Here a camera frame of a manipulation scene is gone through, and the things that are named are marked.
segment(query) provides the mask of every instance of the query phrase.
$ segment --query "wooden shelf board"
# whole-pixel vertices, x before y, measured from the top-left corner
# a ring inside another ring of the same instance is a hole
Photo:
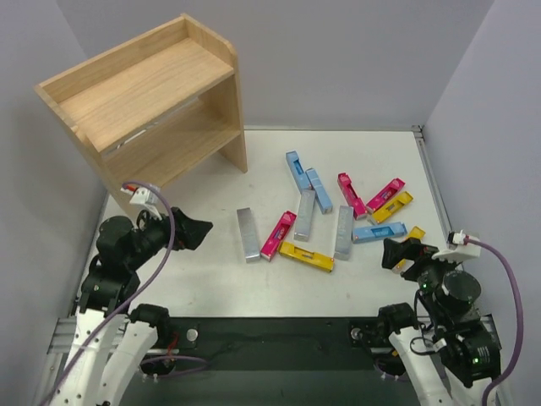
[[[238,135],[239,128],[197,100],[109,154],[106,164],[120,181],[162,188]]]
[[[81,91],[60,107],[102,153],[233,73],[233,67],[187,38]]]

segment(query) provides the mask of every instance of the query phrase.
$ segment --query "gray wall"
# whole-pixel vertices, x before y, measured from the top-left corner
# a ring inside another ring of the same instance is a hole
[[[426,123],[493,0],[57,0],[89,55],[182,12],[238,49],[247,124]]]
[[[496,0],[425,131],[453,227],[479,231],[515,268],[526,319],[511,380],[517,405],[541,397],[540,15],[538,0]],[[467,269],[483,285],[509,359],[516,318],[505,272],[489,253]]]
[[[53,0],[0,3],[0,393],[27,405],[103,190],[32,86],[85,58]]]

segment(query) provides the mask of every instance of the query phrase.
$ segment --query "tabletop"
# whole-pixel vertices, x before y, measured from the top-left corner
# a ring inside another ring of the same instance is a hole
[[[215,154],[164,190],[172,206],[214,227],[196,251],[173,252],[132,308],[160,305],[171,316],[331,317],[377,315],[381,306],[413,303],[417,285],[381,268],[381,241],[354,244],[349,261],[335,260],[330,274],[278,254],[271,262],[247,264],[237,219],[237,209],[251,208],[261,246],[284,211],[297,212],[300,194],[286,161],[286,152],[295,150],[305,170],[316,169],[334,208],[323,215],[316,204],[309,241],[293,240],[293,230],[286,241],[333,255],[338,210],[346,205],[336,178],[346,172],[365,203],[393,178],[401,178],[414,200],[389,222],[404,222],[408,230],[419,226],[426,244],[444,247],[413,133],[253,130],[246,131],[246,146],[247,173]],[[103,219],[121,214],[109,197]],[[359,220],[354,227],[368,225]],[[162,255],[138,270],[142,282]]]

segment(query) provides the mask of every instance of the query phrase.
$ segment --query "blue box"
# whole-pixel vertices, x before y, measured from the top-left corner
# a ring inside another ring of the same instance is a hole
[[[379,226],[354,228],[352,240],[354,244],[360,244],[379,239],[401,237],[406,234],[407,230],[403,222],[391,222],[389,224],[380,224]]]
[[[315,169],[311,167],[310,169],[306,170],[306,175],[308,176],[308,180],[312,184],[312,189],[315,190],[315,197],[317,198],[321,213],[330,213],[332,211],[331,198],[323,187],[318,173],[315,171]]]
[[[287,159],[287,165],[289,165],[289,169],[291,169],[291,174],[293,175],[293,179],[295,179],[295,183],[297,184],[298,191],[301,192],[303,190],[312,189],[312,186],[310,185],[310,181],[308,180],[308,176],[306,175],[306,172],[303,170],[303,167],[301,166],[301,162],[298,159],[298,154],[296,151],[290,151],[286,154]]]

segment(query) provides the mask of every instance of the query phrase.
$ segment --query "silver box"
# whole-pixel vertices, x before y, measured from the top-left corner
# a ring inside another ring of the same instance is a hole
[[[312,214],[314,214],[315,192],[303,190],[301,202],[298,205],[297,219],[295,220],[295,234],[293,238],[297,241],[308,241],[312,227]]]
[[[246,262],[259,261],[260,243],[255,231],[254,217],[249,207],[237,210],[238,227],[240,228],[240,238],[243,241],[244,258]]]
[[[340,206],[335,243],[335,258],[337,260],[349,260],[349,254],[352,249],[352,232],[353,208],[350,206]]]

